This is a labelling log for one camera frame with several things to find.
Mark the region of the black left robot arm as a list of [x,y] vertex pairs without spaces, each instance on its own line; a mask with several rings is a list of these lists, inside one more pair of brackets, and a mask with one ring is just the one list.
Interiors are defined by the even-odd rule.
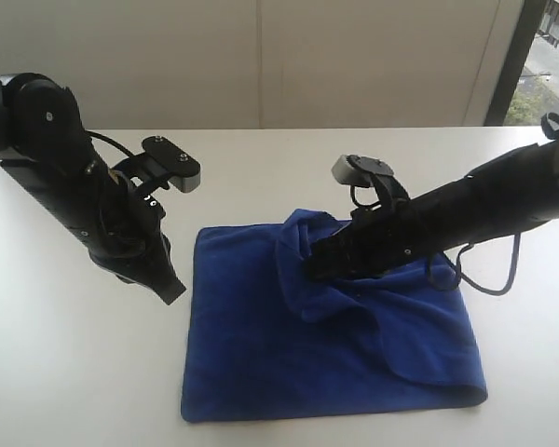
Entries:
[[120,143],[84,128],[69,88],[42,74],[0,76],[0,167],[88,251],[100,268],[172,304],[185,291],[161,230],[158,188],[189,193],[199,163],[170,140],[151,136],[143,152],[113,167],[93,142]]

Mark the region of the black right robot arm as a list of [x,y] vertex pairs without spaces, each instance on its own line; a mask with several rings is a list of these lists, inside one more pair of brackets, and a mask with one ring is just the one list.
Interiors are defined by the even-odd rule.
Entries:
[[559,219],[559,140],[509,151],[415,198],[379,159],[341,156],[332,173],[341,184],[374,188],[377,201],[356,208],[343,228],[312,244],[305,260],[312,279],[376,277]]

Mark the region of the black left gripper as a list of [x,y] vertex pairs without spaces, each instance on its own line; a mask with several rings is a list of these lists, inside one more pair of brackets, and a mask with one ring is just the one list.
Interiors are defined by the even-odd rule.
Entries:
[[91,261],[124,282],[144,284],[172,305],[186,286],[171,264],[160,203],[99,157],[72,170],[69,183],[82,229],[89,233],[84,243]]

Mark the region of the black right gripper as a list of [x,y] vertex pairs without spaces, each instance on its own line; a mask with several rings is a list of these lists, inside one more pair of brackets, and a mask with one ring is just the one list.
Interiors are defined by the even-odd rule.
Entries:
[[428,259],[447,245],[447,204],[440,197],[398,200],[392,209],[358,207],[344,235],[310,245],[305,273],[312,280],[371,278]]

